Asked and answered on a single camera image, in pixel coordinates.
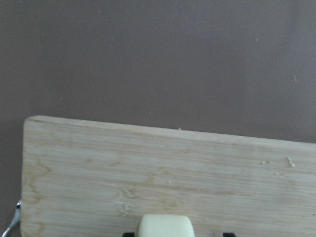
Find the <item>wood grain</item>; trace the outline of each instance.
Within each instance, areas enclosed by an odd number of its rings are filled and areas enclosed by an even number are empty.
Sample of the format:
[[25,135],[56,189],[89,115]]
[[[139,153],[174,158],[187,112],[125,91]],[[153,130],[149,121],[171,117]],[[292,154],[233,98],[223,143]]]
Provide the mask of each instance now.
[[315,144],[31,117],[22,234],[121,237],[161,213],[197,237],[315,236],[315,161]]

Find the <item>black plastic part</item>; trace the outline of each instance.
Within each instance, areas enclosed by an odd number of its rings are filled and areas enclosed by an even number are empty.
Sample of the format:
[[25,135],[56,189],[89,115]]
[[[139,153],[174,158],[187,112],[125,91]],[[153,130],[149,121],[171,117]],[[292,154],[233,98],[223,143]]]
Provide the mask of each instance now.
[[135,237],[135,233],[124,233],[122,237]]
[[236,237],[234,233],[223,233],[223,237]]

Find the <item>wooden board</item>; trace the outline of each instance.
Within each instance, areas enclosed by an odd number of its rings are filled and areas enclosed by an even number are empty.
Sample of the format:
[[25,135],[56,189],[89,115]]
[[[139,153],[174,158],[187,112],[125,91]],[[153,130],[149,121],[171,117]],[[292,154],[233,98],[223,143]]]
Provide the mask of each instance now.
[[146,213],[197,237],[316,235],[315,144],[36,116],[23,153],[24,237],[121,237]]

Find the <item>metal wire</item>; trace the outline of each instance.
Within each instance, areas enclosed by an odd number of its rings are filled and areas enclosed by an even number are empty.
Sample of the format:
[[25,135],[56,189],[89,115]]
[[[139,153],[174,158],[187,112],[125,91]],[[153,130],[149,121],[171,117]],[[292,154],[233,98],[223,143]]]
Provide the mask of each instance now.
[[19,200],[18,203],[16,204],[13,219],[12,219],[9,227],[2,234],[2,237],[7,237],[8,233],[12,230],[12,228],[20,222],[20,220],[21,220],[21,205],[22,205],[21,200]]

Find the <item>white plastic part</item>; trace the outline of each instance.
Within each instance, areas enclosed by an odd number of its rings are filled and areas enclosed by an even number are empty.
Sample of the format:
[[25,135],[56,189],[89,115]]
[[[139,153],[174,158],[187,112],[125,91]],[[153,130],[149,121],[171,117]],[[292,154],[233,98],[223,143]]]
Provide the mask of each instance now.
[[144,215],[138,237],[195,237],[193,226],[187,216]]

